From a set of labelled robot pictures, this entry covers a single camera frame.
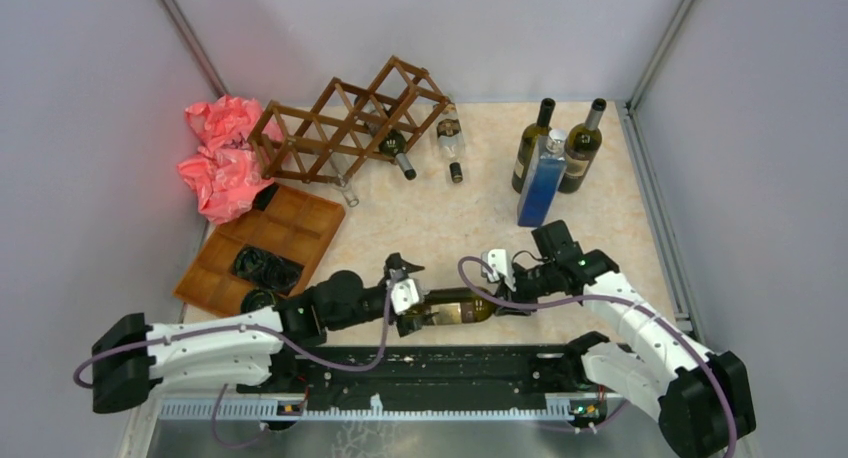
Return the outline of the dark green wine bottle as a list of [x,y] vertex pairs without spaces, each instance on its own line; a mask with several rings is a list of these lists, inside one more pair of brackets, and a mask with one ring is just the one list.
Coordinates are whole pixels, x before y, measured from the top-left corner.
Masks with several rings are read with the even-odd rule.
[[[364,113],[379,115],[377,107],[369,99],[359,97],[355,99],[354,104],[362,104]],[[411,181],[417,177],[417,172],[406,154],[407,141],[400,131],[390,128],[377,146],[377,150],[381,155],[393,158],[407,180]]]
[[473,324],[493,316],[496,306],[468,288],[443,288],[429,292],[424,302],[425,326]]

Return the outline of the blue square glass bottle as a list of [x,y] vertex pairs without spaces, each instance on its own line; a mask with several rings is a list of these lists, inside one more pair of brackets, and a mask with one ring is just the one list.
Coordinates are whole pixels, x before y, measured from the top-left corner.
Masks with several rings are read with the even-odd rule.
[[517,206],[517,225],[540,227],[566,169],[567,133],[551,129],[536,140]]

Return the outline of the clear glass bottle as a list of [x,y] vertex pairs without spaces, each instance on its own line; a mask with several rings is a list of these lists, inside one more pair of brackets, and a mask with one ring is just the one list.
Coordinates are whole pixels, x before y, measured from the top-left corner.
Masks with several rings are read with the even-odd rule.
[[335,175],[330,184],[342,195],[349,208],[358,206],[360,200],[350,180],[346,177],[348,164],[343,156],[339,153],[333,153],[329,158],[329,163]]

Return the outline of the dark green wine bottle front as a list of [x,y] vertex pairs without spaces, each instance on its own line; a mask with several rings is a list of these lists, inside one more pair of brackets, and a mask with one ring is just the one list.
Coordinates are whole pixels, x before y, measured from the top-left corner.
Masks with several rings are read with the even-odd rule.
[[[379,115],[377,107],[369,99],[359,97],[355,99],[354,104],[362,104],[364,113]],[[407,141],[400,131],[390,128],[377,146],[377,150],[381,155],[393,158],[407,180],[411,181],[417,177],[417,172],[406,154]]]

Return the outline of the brown wooden wine rack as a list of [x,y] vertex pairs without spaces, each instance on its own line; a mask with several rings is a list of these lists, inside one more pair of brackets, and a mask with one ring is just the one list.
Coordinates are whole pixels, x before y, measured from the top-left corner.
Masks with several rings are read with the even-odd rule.
[[[379,115],[355,105],[359,97],[369,99]],[[428,70],[392,56],[367,87],[332,78],[309,109],[269,101],[248,140],[264,178],[330,183],[333,153],[347,162],[348,179],[368,161],[397,166],[377,150],[389,129],[404,135],[408,156],[448,101]]]

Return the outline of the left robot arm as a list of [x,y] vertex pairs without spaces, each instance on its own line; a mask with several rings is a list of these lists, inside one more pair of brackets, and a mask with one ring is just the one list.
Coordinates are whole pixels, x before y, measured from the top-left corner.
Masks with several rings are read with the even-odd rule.
[[91,347],[91,355],[74,370],[72,380],[92,393],[97,414],[126,411],[166,390],[205,390],[225,385],[292,389],[300,377],[291,351],[327,368],[366,372],[385,354],[379,343],[366,364],[331,362],[311,353],[330,331],[394,318],[423,302],[414,278],[422,266],[398,253],[389,255],[374,287],[350,270],[275,305],[194,324],[149,323],[142,313],[120,318]]

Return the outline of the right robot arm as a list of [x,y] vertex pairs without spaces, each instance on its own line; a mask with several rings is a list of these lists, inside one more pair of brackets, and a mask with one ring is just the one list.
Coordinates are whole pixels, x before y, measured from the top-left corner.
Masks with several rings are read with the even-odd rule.
[[524,268],[504,249],[482,254],[482,275],[498,284],[508,310],[542,309],[563,293],[600,317],[625,342],[586,336],[563,363],[576,390],[594,384],[622,395],[656,421],[679,457],[730,451],[757,428],[747,369],[734,353],[716,353],[664,318],[601,250],[583,250],[564,221],[532,232],[536,266]]

